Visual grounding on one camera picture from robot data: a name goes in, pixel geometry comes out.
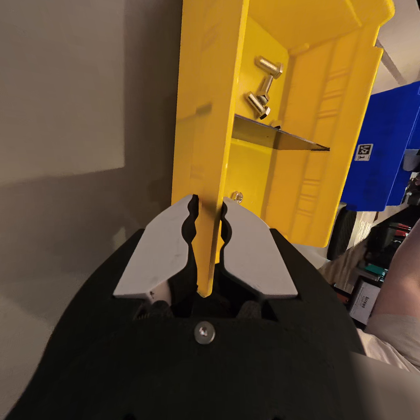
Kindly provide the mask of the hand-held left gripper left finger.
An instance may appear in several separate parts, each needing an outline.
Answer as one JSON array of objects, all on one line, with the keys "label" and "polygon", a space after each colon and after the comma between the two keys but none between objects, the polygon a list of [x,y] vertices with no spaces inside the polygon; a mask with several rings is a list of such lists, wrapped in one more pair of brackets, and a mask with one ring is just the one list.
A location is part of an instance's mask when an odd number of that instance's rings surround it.
[{"label": "hand-held left gripper left finger", "polygon": [[198,196],[189,194],[146,226],[114,297],[179,303],[196,291],[192,240],[198,209]]}]

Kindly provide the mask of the metal bin divider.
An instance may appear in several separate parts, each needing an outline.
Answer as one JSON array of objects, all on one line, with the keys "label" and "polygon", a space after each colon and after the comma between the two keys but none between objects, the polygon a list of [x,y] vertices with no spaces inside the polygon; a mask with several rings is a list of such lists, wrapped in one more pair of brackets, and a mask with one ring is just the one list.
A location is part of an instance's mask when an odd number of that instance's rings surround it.
[{"label": "metal bin divider", "polygon": [[238,114],[234,115],[232,138],[268,147],[273,150],[330,151],[329,147]]}]

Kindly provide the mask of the black office chair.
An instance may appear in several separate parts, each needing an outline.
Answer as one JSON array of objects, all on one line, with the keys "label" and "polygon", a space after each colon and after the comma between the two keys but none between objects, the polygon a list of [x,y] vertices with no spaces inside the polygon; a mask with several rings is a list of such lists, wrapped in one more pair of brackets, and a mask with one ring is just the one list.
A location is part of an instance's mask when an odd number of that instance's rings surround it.
[{"label": "black office chair", "polygon": [[356,217],[357,212],[347,209],[346,206],[338,212],[328,244],[328,260],[331,261],[339,258],[347,250]]}]

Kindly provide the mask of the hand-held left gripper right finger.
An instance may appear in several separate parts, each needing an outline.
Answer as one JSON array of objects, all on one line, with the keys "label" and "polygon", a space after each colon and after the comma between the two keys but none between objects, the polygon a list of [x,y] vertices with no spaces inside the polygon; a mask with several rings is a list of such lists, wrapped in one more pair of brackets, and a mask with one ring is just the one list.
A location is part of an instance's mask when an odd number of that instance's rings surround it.
[{"label": "hand-held left gripper right finger", "polygon": [[298,296],[269,226],[229,197],[221,208],[220,265],[223,272],[258,298]]}]

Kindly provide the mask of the person's right forearm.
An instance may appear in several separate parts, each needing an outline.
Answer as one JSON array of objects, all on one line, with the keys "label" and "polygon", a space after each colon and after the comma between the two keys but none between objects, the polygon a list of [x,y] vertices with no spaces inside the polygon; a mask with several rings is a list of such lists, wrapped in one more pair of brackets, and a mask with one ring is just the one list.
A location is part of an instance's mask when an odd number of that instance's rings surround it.
[{"label": "person's right forearm", "polygon": [[419,221],[397,249],[373,313],[420,318]]}]

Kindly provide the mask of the yellow plastic bin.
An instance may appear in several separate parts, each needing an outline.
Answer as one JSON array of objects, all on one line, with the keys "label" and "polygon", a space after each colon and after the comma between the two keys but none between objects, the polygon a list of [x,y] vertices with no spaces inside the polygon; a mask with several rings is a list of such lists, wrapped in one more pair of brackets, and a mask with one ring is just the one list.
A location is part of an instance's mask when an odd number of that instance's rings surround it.
[{"label": "yellow plastic bin", "polygon": [[[393,1],[183,1],[172,203],[199,197],[192,242],[198,292],[210,295],[219,262],[223,197],[294,244],[325,247],[333,228],[383,50]],[[283,64],[265,103],[263,56]],[[252,92],[263,120],[244,97]],[[273,150],[232,138],[234,116],[330,148]]]}]

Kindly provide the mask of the blue plastic bin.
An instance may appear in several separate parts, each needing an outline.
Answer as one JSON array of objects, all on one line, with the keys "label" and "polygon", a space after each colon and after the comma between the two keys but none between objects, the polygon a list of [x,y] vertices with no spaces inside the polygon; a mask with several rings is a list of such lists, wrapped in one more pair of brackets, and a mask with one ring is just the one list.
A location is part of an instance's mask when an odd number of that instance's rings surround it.
[{"label": "blue plastic bin", "polygon": [[346,209],[381,212],[403,202],[419,164],[420,82],[371,95],[341,196]]}]

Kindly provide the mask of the white labelled box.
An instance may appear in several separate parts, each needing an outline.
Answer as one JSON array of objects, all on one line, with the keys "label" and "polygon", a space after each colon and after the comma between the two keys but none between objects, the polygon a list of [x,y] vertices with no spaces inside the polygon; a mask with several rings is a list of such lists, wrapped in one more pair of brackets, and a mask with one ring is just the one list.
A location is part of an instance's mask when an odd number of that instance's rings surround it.
[{"label": "white labelled box", "polygon": [[354,322],[365,328],[381,291],[383,282],[359,276],[349,300],[348,313]]}]

